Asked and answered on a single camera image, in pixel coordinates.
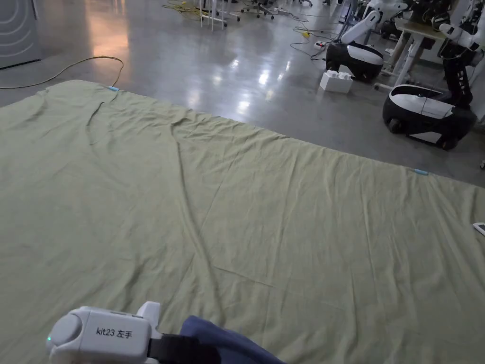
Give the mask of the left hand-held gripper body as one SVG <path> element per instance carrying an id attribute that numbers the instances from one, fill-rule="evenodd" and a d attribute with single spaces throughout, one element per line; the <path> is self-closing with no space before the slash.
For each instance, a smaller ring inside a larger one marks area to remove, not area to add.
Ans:
<path id="1" fill-rule="evenodd" d="M 52 364 L 156 364 L 149 357 L 161 313 L 158 302 L 147 301 L 136 314 L 83 306 L 54 324 L 46 339 Z"/>

